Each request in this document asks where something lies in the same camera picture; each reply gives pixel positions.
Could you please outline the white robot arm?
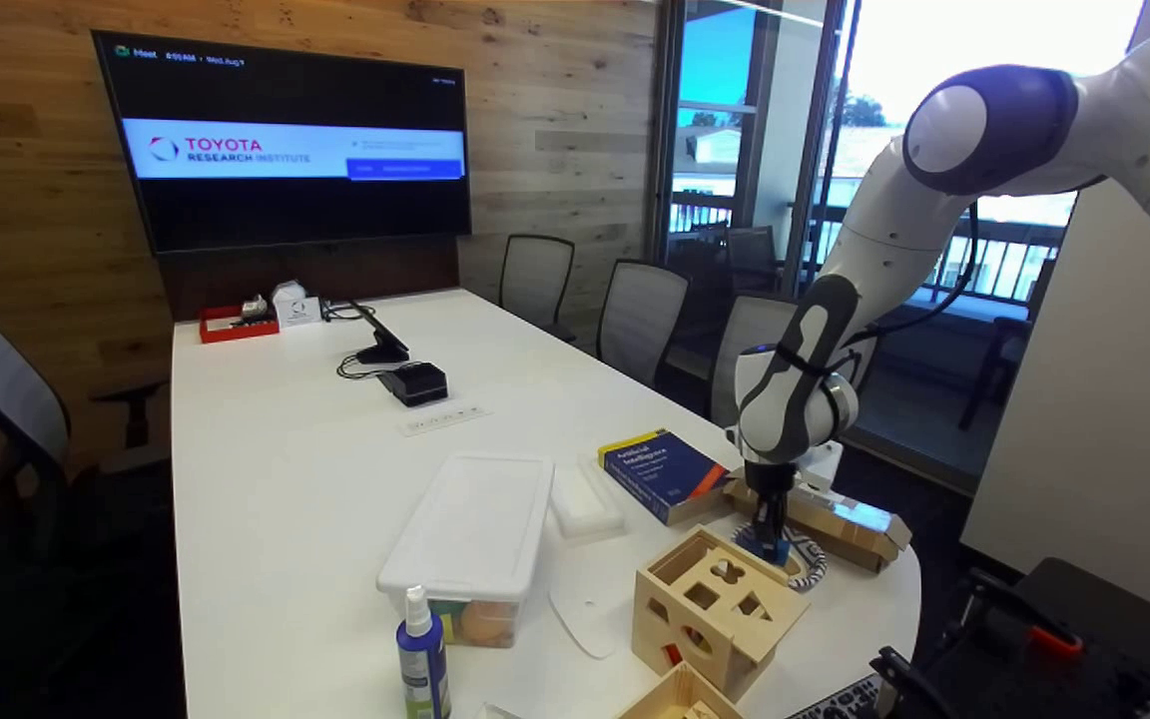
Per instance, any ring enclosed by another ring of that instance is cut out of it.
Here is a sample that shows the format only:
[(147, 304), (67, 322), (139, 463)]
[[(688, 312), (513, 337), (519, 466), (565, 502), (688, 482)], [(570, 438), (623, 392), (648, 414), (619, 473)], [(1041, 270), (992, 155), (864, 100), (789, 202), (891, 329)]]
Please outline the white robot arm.
[(880, 332), (992, 194), (1065, 194), (1113, 181), (1150, 216), (1150, 36), (1080, 76), (986, 65), (940, 79), (891, 140), (844, 216), (844, 236), (773, 344), (735, 361), (735, 438), (763, 558), (783, 558), (797, 461), (857, 414), (839, 374), (847, 344)]

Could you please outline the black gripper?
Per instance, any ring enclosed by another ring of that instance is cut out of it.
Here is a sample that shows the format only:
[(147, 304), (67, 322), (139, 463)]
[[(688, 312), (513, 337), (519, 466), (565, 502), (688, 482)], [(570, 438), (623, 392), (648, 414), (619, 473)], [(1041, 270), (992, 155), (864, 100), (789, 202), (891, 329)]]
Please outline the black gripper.
[(742, 533), (750, 550), (783, 550), (787, 546), (787, 497), (793, 486), (789, 463), (750, 463), (747, 486), (756, 493), (756, 514)]

